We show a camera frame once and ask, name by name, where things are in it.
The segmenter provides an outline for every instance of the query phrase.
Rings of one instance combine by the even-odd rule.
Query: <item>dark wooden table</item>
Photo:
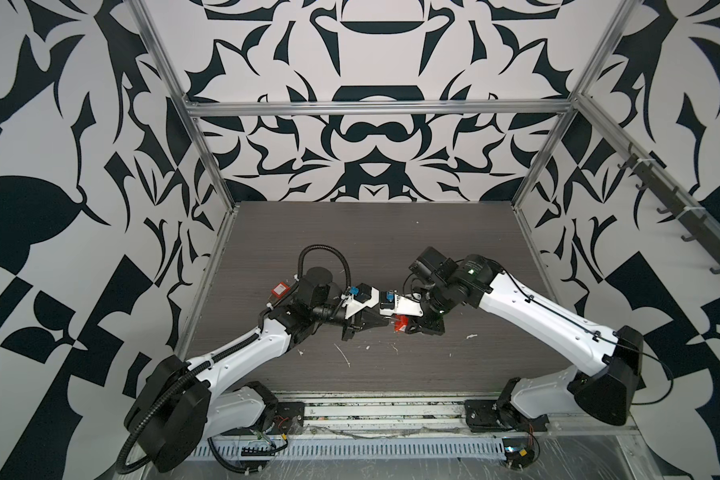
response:
[[[253,328],[270,289],[292,279],[298,254],[309,244],[338,248],[355,285],[400,290],[408,265],[433,246],[455,260],[468,254],[494,258],[520,281],[546,292],[509,203],[245,202],[189,355],[208,352]],[[331,254],[308,254],[305,271],[315,265],[343,283],[341,264]],[[446,316],[442,336],[395,333],[390,326],[342,342],[339,328],[323,326],[244,381],[259,380],[275,391],[496,392],[511,377],[545,375],[569,364],[508,321],[459,306]]]

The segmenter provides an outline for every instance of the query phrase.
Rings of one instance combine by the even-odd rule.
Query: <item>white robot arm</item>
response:
[[[322,248],[345,267],[346,289],[319,266],[302,274],[304,255]],[[221,394],[250,371],[305,341],[323,323],[342,327],[342,340],[356,332],[402,323],[397,330],[441,335],[444,316],[467,303],[504,318],[573,365],[537,379],[511,379],[489,411],[474,410],[467,424],[474,432],[528,429],[549,413],[585,411],[612,425],[623,425],[640,378],[643,338],[629,327],[619,331],[596,324],[518,282],[500,264],[480,255],[454,262],[427,248],[410,266],[424,284],[411,298],[351,286],[344,257],[329,246],[309,246],[299,257],[297,282],[259,315],[259,325],[203,356],[182,362],[163,360],[125,418],[130,436],[116,470],[132,472],[148,461],[161,472],[182,462],[197,443],[233,428],[263,430],[271,423],[274,396],[258,382]],[[138,440],[146,456],[125,459]]]

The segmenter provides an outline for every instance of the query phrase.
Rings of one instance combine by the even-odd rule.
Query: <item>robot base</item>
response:
[[[547,431],[549,419],[546,415],[510,426],[507,422],[506,412],[497,407],[498,402],[499,400],[466,400],[464,402],[464,410],[467,413],[467,427],[469,427],[470,432],[508,432],[509,430],[527,432],[528,426],[532,426],[534,432]]]

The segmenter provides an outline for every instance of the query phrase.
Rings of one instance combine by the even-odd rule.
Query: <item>wire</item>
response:
[[[302,278],[302,274],[304,273],[304,257],[313,250],[326,250],[327,252],[331,252],[338,258],[338,261],[342,263],[342,266],[344,267],[344,279],[346,281],[346,290],[349,290],[352,288],[352,276],[349,274],[349,264],[347,263],[347,259],[342,255],[341,252],[336,250],[336,248],[330,246],[330,245],[323,245],[323,244],[314,244],[305,246],[304,250],[298,255],[298,269],[297,269],[297,276],[299,279]]]
[[[272,448],[272,449],[269,449],[269,450],[265,450],[264,452],[260,452],[260,455],[259,455],[259,456],[270,456],[270,455],[274,455],[274,454],[276,454],[276,453],[278,453],[278,452],[281,452],[282,450],[285,450],[286,448],[288,448],[288,437],[287,437],[285,434],[282,434],[281,437],[282,437],[283,440],[286,441],[283,445],[280,445],[280,446],[277,447],[277,448]],[[216,461],[217,461],[221,466],[223,466],[224,468],[226,468],[226,469],[229,470],[230,472],[234,472],[234,473],[241,473],[241,474],[243,474],[243,475],[247,475],[247,474],[250,474],[250,473],[258,473],[258,472],[260,472],[261,470],[264,469],[264,467],[267,465],[267,463],[269,463],[269,460],[264,461],[264,464],[263,464],[263,465],[260,465],[256,470],[251,470],[250,467],[244,468],[244,467],[239,467],[239,466],[232,465],[232,464],[229,463],[223,456],[221,456],[221,453],[219,453],[219,449],[216,447],[216,444],[213,443],[213,438],[212,438],[212,437],[208,437],[208,448],[210,448],[210,450],[211,450],[211,455],[213,455],[213,457],[216,459]]]
[[[216,445],[213,443],[213,438],[211,438],[211,437],[208,437],[208,448],[210,448],[211,455],[213,455],[213,457],[216,459],[216,461],[219,463],[219,465],[223,466],[230,472],[241,473],[241,474],[245,475],[247,473],[258,473],[261,471],[260,468],[263,468],[263,467],[259,467],[257,470],[251,470],[250,468],[243,468],[243,467],[232,465],[227,460],[225,460],[223,456],[221,456],[221,454],[219,453],[219,450],[216,449]]]
[[[424,283],[424,281],[422,279],[420,279],[419,277],[416,277],[413,280],[411,280],[411,295],[413,295],[413,282],[419,282],[422,284],[423,288],[427,288],[427,284]]]
[[[415,275],[415,274],[410,274],[410,275],[406,276],[405,280],[403,281],[403,289],[402,289],[403,296],[405,296],[405,286],[408,284],[408,281],[411,279],[411,277],[413,275]]]
[[[210,367],[213,363],[218,362],[219,360],[225,359],[234,352],[237,352],[254,341],[256,341],[259,338],[259,335],[254,333],[253,335],[249,336],[248,338],[244,339],[243,341],[236,343],[235,345],[232,345],[230,348],[215,354],[212,357],[213,362],[211,361],[204,361],[203,363],[196,366],[194,369],[190,370],[189,372],[185,373],[179,379],[177,379],[173,385],[168,387],[167,390],[163,393],[163,395],[159,396],[157,400],[154,401],[152,406],[149,410],[146,411],[146,414],[144,417],[139,420],[139,423],[136,425],[135,429],[131,432],[130,435],[128,435],[128,438],[126,438],[125,443],[123,444],[123,447],[120,449],[120,452],[117,454],[117,459],[115,460],[115,471],[120,475],[126,475],[129,473],[133,473],[139,468],[142,468],[144,465],[150,462],[147,456],[143,456],[142,458],[139,458],[134,463],[128,464],[128,455],[130,454],[131,449],[136,444],[136,440],[139,439],[139,436],[144,431],[144,428],[150,423],[150,420],[152,420],[152,417],[157,414],[157,412],[163,408],[163,406],[168,403],[168,401],[173,397],[175,394],[181,392],[187,383],[189,383],[192,379],[196,378],[203,370]]]
[[[541,307],[543,307],[544,309],[548,310],[549,312],[554,313],[555,315],[557,315],[558,317],[562,318],[563,320],[567,320],[568,322],[576,325],[577,327],[579,327],[580,329],[582,329],[583,331],[585,331],[585,332],[588,333],[589,335],[592,335],[592,337],[594,337],[594,338],[596,338],[596,339],[598,339],[598,340],[603,340],[605,343],[610,343],[611,345],[615,345],[615,346],[621,347],[621,348],[623,348],[624,350],[629,350],[629,351],[632,351],[632,352],[635,352],[635,353],[639,353],[639,354],[641,354],[641,355],[643,355],[643,356],[646,356],[646,357],[648,357],[648,358],[650,358],[650,359],[652,359],[652,360],[655,360],[655,361],[657,361],[659,364],[661,364],[662,368],[664,369],[664,373],[665,373],[666,376],[667,376],[667,379],[670,380],[670,388],[666,391],[666,393],[665,393],[661,398],[659,398],[659,399],[657,399],[657,400],[653,400],[652,402],[633,403],[633,404],[632,404],[633,406],[634,406],[634,405],[638,405],[638,406],[642,406],[642,405],[654,405],[654,404],[657,404],[657,403],[661,402],[664,398],[667,398],[668,396],[670,396],[670,394],[672,393],[672,389],[675,388],[675,375],[672,373],[672,370],[669,368],[669,366],[668,366],[666,363],[664,363],[662,360],[659,360],[658,357],[655,357],[655,356],[653,356],[653,355],[651,355],[651,354],[649,354],[649,353],[642,352],[642,351],[640,351],[640,350],[638,350],[638,349],[634,349],[634,348],[632,348],[632,347],[630,347],[630,346],[619,345],[618,342],[614,342],[613,340],[608,340],[607,338],[605,338],[604,336],[602,336],[602,335],[600,334],[600,332],[593,332],[592,330],[587,329],[585,326],[579,325],[579,323],[577,323],[577,322],[575,322],[574,320],[568,318],[566,315],[563,315],[562,313],[560,313],[560,312],[558,312],[558,311],[556,311],[556,310],[554,310],[554,309],[549,308],[549,307],[546,306],[545,304],[536,301],[536,300],[534,299],[534,296],[533,296],[533,295],[528,295],[527,293],[523,292],[523,289],[520,288],[520,285],[519,285],[518,282],[514,279],[514,276],[512,276],[512,274],[510,274],[509,271],[508,271],[503,265],[501,265],[501,264],[500,264],[499,262],[497,262],[496,260],[493,260],[493,262],[495,262],[495,263],[499,266],[499,268],[501,268],[501,269],[507,274],[507,276],[510,278],[510,280],[512,280],[512,283],[514,283],[514,285],[518,288],[518,292],[522,293],[523,296],[526,298],[526,300],[527,300],[528,302],[536,303],[538,306],[541,306]]]
[[[539,441],[538,441],[538,440],[536,439],[536,437],[534,436],[534,428],[533,428],[533,427],[531,427],[531,428],[528,430],[528,435],[530,435],[530,437],[531,437],[531,445],[534,447],[534,450],[535,450],[535,452],[536,452],[536,456],[534,456],[534,460],[533,460],[531,463],[536,463],[536,461],[537,461],[537,460],[539,459],[539,457],[541,456],[541,444],[539,443]]]

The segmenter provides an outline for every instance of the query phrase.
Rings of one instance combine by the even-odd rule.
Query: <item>red object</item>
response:
[[[397,317],[397,320],[394,322],[394,331],[405,331],[405,327],[408,326],[408,318],[405,315],[395,315],[395,317]]]
[[[291,287],[287,284],[280,282],[277,284],[275,288],[272,289],[272,294],[276,296],[277,298],[282,298],[283,295],[288,293],[288,290],[290,290]]]

